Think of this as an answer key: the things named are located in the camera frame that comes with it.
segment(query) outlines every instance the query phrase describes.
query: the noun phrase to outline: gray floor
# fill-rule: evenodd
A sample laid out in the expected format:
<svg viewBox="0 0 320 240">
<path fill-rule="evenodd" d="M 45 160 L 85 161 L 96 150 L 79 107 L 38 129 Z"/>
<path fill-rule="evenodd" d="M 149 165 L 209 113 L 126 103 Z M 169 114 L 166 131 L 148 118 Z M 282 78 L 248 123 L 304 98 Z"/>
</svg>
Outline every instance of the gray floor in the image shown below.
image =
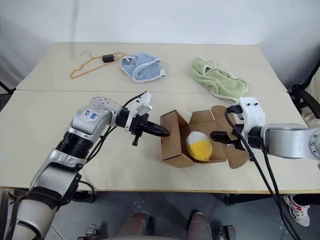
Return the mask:
<svg viewBox="0 0 320 240">
<path fill-rule="evenodd" d="M 74 240 L 89 224 L 96 224 L 100 238 L 113 237 L 133 213 L 155 217 L 158 236 L 186 239 L 192 210 L 208 217 L 213 239 L 220 225 L 234 225 L 237 240 L 291 240 L 272 199 L 227 206 L 219 194 L 182 192 L 99 192 L 94 203 L 77 203 L 61 208 L 46 240 Z M 303 240 L 320 239 L 320 206 L 311 206 L 309 227 L 294 226 Z"/>
</svg>

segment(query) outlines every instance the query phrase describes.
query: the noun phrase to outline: black chair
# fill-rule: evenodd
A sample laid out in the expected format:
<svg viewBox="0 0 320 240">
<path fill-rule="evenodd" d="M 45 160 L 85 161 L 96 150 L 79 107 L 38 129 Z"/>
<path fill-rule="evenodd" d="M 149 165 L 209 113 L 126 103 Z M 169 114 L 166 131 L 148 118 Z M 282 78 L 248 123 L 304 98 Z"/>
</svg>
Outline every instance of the black chair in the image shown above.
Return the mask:
<svg viewBox="0 0 320 240">
<path fill-rule="evenodd" d="M 316 66 L 306 79 L 306 81 L 302 84 L 295 84 L 292 87 L 292 91 L 289 92 L 289 95 L 295 105 L 296 109 L 301 114 L 301 109 L 304 107 L 309 107 L 314 116 L 317 119 L 320 119 L 320 104 L 315 100 L 308 92 L 306 92 L 306 88 L 311 83 L 313 76 L 316 74 L 317 70 L 320 68 L 320 59 L 316 63 Z"/>
</svg>

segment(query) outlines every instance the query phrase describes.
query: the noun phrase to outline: table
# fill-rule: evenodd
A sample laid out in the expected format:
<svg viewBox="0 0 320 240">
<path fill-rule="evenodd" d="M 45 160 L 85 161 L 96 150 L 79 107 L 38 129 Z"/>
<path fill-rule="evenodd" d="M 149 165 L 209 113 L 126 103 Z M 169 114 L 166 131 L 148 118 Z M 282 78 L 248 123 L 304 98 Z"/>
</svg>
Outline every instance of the table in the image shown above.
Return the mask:
<svg viewBox="0 0 320 240">
<path fill-rule="evenodd" d="M 2 186 L 27 188 L 50 150 L 57 146 L 78 109 L 94 96 L 107 96 L 125 103 L 136 92 L 28 91 L 16 90 L 0 113 L 0 182 Z M 171 110 L 189 120 L 193 111 L 226 105 L 208 93 L 153 93 L 150 120 Z M 305 124 L 287 93 L 257 93 L 266 114 L 266 123 Z M 117 128 L 101 152 L 81 174 L 97 190 L 104 191 L 184 191 L 210 193 L 266 194 L 255 165 L 248 161 L 238 169 L 227 162 L 195 164 L 176 168 L 161 160 L 161 140 L 144 133 L 138 146 L 134 136 Z M 267 173 L 261 151 L 255 155 Z M 270 156 L 282 194 L 320 193 L 318 161 Z"/>
<path fill-rule="evenodd" d="M 92 56 L 114 52 L 128 55 L 145 52 L 162 60 L 167 77 L 137 84 L 112 63 L 98 70 L 71 79 L 73 70 Z M 246 96 L 256 93 L 286 93 L 259 45 L 231 44 L 164 44 L 164 43 L 55 43 L 33 71 L 17 86 L 32 91 L 102 91 L 153 93 L 206 93 L 207 90 L 190 76 L 196 57 L 214 59 L 222 69 L 249 82 Z M 86 70 L 100 66 L 97 59 Z"/>
</svg>

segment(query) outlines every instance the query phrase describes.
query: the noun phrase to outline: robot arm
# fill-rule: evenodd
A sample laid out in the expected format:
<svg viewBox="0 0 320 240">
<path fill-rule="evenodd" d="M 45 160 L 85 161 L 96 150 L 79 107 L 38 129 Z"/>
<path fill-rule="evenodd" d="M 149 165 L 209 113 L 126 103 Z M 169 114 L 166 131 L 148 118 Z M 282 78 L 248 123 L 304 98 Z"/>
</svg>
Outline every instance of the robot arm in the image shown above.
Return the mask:
<svg viewBox="0 0 320 240">
<path fill-rule="evenodd" d="M 163 126 L 148 121 L 151 100 L 151 94 L 145 92 L 129 110 L 107 97 L 97 96 L 80 109 L 63 139 L 35 174 L 28 194 L 16 201 L 16 215 L 12 214 L 5 239 L 45 238 L 56 211 L 73 198 L 82 177 L 78 172 L 106 126 L 120 126 L 131 132 L 135 146 L 142 132 L 169 136 Z"/>
<path fill-rule="evenodd" d="M 294 123 L 266 124 L 265 113 L 253 97 L 242 97 L 239 105 L 228 109 L 243 121 L 236 127 L 250 147 L 261 149 L 261 143 L 264 143 L 270 155 L 320 160 L 320 128 L 306 128 Z M 233 144 L 237 149 L 244 150 L 240 139 L 231 141 L 226 132 L 214 131 L 210 136 L 216 142 Z"/>
</svg>

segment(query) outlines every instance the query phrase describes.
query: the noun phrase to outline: person's leg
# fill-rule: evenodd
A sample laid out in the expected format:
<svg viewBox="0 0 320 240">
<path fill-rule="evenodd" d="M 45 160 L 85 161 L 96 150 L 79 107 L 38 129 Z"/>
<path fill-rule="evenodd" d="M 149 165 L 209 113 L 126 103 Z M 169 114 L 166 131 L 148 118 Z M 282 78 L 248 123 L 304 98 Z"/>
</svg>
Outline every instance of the person's leg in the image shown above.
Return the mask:
<svg viewBox="0 0 320 240">
<path fill-rule="evenodd" d="M 186 240 L 213 240 L 208 220 L 201 212 L 192 215 Z"/>
<path fill-rule="evenodd" d="M 149 215 L 146 212 L 139 212 L 129 217 L 121 226 L 116 237 L 146 235 L 149 222 Z"/>
</svg>

